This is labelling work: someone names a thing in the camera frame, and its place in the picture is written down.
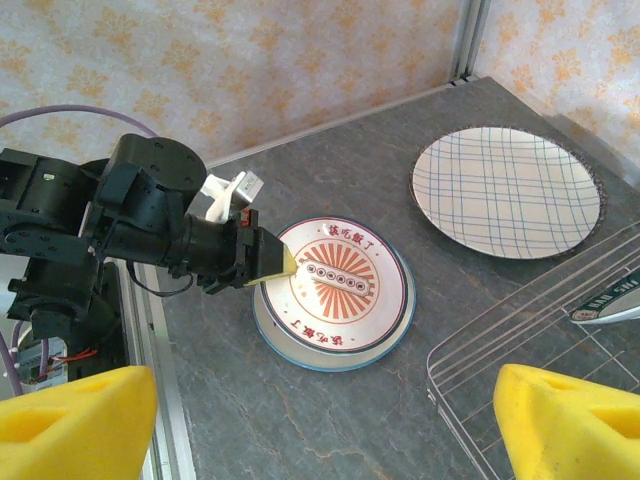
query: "gray countertop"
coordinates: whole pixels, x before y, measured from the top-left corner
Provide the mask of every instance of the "gray countertop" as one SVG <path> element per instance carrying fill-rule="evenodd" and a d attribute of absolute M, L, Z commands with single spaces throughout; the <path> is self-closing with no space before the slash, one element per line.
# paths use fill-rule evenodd
<path fill-rule="evenodd" d="M 164 300 L 194 463 L 201 479 L 453 479 L 479 474 L 427 398 L 426 358 L 440 341 L 567 258 L 509 261 L 478 254 L 435 229 L 415 206 L 410 172 L 442 135 L 503 125 L 543 135 L 591 165 L 607 215 L 585 246 L 640 219 L 639 196 L 491 79 L 271 148 L 219 167 L 266 183 L 253 205 L 273 232 L 304 217 L 347 216 L 372 227 L 411 266 L 418 302 L 402 342 L 347 373 L 297 367 L 258 332 L 251 291 Z M 208 202 L 197 198 L 192 211 Z M 160 273 L 165 289 L 175 287 Z"/>

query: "wire rack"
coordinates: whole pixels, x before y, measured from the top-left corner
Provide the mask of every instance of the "wire rack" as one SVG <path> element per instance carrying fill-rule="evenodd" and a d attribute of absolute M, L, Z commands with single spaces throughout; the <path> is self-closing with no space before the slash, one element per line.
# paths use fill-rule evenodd
<path fill-rule="evenodd" d="M 640 222 L 522 287 L 429 353 L 429 397 L 483 478 L 514 478 L 493 412 L 502 365 L 531 365 L 638 391 L 640 320 L 583 326 L 568 318 L 638 268 Z"/>

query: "wall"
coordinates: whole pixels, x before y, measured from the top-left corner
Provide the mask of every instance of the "wall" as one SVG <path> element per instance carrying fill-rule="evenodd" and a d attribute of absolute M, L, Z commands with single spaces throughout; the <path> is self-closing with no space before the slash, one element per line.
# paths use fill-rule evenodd
<path fill-rule="evenodd" d="M 0 0 L 0 114 L 118 110 L 203 158 L 441 85 L 464 0 Z M 56 114 L 0 147 L 83 161 L 130 130 Z"/>
<path fill-rule="evenodd" d="M 640 2 L 492 0 L 474 73 L 640 185 Z"/>

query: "purple cable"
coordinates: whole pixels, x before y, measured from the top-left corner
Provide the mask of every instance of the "purple cable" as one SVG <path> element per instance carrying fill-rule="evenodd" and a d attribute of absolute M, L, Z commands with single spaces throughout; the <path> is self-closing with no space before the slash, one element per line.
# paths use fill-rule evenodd
<path fill-rule="evenodd" d="M 40 341 L 42 345 L 42 354 L 40 355 L 40 375 L 46 375 L 49 366 L 49 339 L 45 338 Z"/>
<path fill-rule="evenodd" d="M 14 348 L 18 348 L 18 341 L 20 340 L 20 329 L 22 328 L 22 324 L 24 322 L 22 320 L 16 322 L 13 326 L 13 332 L 11 333 L 11 350 Z M 17 353 L 9 352 L 11 354 L 11 361 L 16 363 Z"/>
<path fill-rule="evenodd" d="M 24 120 L 25 118 L 36 117 L 38 115 L 45 115 L 47 113 L 59 113 L 59 112 L 87 112 L 87 113 L 96 113 L 98 115 L 104 115 L 107 117 L 116 118 L 118 120 L 122 120 L 129 125 L 133 125 L 136 128 L 139 128 L 144 133 L 149 135 L 150 137 L 157 137 L 158 134 L 151 130 L 146 125 L 140 123 L 139 121 L 128 117 L 122 113 L 114 112 L 113 110 L 108 110 L 106 108 L 100 107 L 92 107 L 91 105 L 49 105 L 47 107 L 37 107 L 31 108 L 29 110 L 22 110 L 21 112 L 10 113 L 2 118 L 0 118 L 0 128 L 5 125 L 9 125 L 10 123 L 17 122 L 18 120 Z"/>
<path fill-rule="evenodd" d="M 16 397 L 18 395 L 22 395 L 22 385 L 20 384 L 20 377 L 18 376 L 18 371 L 13 365 L 13 361 L 11 360 L 11 354 L 9 353 L 7 342 L 4 341 L 4 337 L 2 335 L 0 335 L 0 357 L 2 357 L 4 368 L 7 370 L 7 377 L 9 377 L 9 383 L 11 383 L 13 394 Z"/>

